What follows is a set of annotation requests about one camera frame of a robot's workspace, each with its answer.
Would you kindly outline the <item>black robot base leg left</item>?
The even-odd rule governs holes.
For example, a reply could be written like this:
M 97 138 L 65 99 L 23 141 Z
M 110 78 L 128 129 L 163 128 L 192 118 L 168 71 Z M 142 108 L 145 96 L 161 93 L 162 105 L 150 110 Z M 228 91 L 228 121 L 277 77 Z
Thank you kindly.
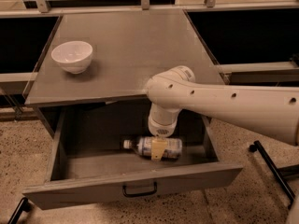
M 21 198 L 7 224 L 17 224 L 21 214 L 23 212 L 28 213 L 31 210 L 32 205 L 29 203 L 29 200 L 26 197 Z

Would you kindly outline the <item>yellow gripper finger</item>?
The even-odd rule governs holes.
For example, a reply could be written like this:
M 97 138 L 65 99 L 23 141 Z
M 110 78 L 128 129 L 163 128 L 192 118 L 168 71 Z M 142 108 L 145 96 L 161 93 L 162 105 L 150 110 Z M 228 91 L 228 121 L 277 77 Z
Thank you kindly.
M 167 141 L 160 137 L 154 137 L 151 143 L 151 159 L 159 161 L 167 148 Z

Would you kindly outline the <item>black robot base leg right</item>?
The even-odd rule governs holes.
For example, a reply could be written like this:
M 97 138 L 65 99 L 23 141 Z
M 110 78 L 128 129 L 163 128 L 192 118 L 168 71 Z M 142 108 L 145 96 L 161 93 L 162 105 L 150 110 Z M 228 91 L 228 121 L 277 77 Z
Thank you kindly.
M 295 193 L 292 190 L 291 186 L 288 184 L 288 181 L 293 178 L 299 177 L 299 165 L 291 165 L 291 166 L 277 168 L 277 166 L 275 165 L 275 163 L 270 158 L 270 156 L 264 149 L 263 145 L 259 141 L 254 141 L 249 146 L 249 152 L 256 152 L 256 151 L 260 153 L 263 160 L 265 161 L 268 168 L 270 169 L 273 176 L 275 177 L 276 181 L 279 183 L 280 187 L 289 198 L 290 205 L 292 205 L 295 200 Z

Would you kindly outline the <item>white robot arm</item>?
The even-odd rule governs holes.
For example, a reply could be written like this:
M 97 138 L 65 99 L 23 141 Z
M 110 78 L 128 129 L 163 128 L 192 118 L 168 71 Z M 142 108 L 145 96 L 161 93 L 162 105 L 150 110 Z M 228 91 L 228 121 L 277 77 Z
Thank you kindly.
M 185 109 L 289 145 L 299 143 L 298 88 L 197 84 L 189 67 L 177 66 L 151 77 L 146 94 L 154 136 L 171 136 Z

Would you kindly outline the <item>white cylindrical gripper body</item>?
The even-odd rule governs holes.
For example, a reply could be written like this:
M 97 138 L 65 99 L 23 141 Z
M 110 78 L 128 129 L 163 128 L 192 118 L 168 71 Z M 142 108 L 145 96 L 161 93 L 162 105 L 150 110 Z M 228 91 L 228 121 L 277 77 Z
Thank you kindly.
M 169 137 L 177 126 L 180 109 L 167 109 L 152 104 L 149 111 L 148 127 L 154 136 Z

